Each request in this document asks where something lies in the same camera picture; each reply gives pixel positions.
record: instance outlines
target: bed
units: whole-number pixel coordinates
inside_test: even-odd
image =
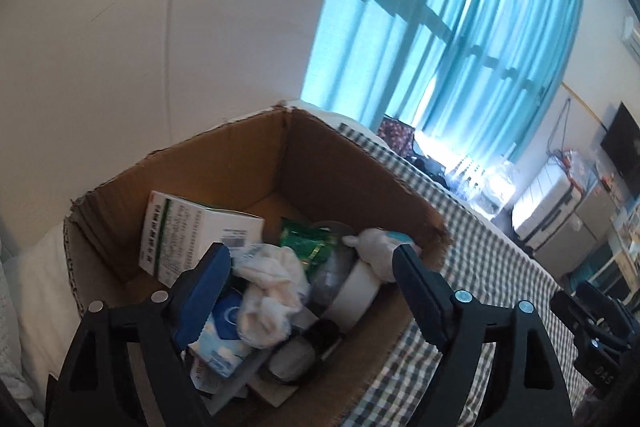
[[[340,115],[304,108],[338,128],[343,136],[362,147],[442,214],[452,238],[442,273],[453,289],[466,289],[487,304],[512,307],[517,301],[528,299],[536,306],[556,348],[575,408],[587,382],[572,367],[576,355],[572,336],[548,307],[550,296],[559,288],[551,276],[494,225],[392,153],[370,131]],[[22,367],[27,381],[34,387],[35,402],[42,408],[47,375],[57,376],[66,346],[79,322],[66,273],[62,225],[50,230],[36,247],[10,260],[6,271],[20,324]],[[47,309],[43,302],[56,305]],[[439,358],[437,350],[424,342],[412,322],[359,403],[343,413],[341,425],[404,425],[426,389]],[[460,425],[472,425],[475,421],[491,361],[492,348],[487,345]]]

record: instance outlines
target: plush toy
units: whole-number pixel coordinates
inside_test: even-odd
[[[359,235],[345,235],[342,241],[347,247],[355,248],[358,256],[370,264],[373,272],[384,282],[396,282],[391,261],[397,247],[410,245],[415,253],[422,253],[420,247],[405,233],[382,229],[365,229]]]

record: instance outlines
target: barcode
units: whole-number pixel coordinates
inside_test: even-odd
[[[242,248],[244,247],[244,237],[223,237],[220,243],[227,248]]]

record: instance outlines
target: white suitcase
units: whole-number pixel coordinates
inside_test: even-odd
[[[539,247],[558,229],[579,200],[580,192],[572,187],[564,169],[549,162],[513,206],[513,228],[526,243],[537,236],[534,244]]]

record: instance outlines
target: green stripe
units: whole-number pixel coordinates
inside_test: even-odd
[[[158,229],[158,236],[156,237],[156,260],[154,262],[154,276],[158,277],[158,271],[160,269],[160,249],[162,248],[162,236],[164,235],[164,224],[166,222],[166,216],[169,214],[172,200],[164,200],[164,210],[162,210],[162,218],[160,219],[160,228]]]

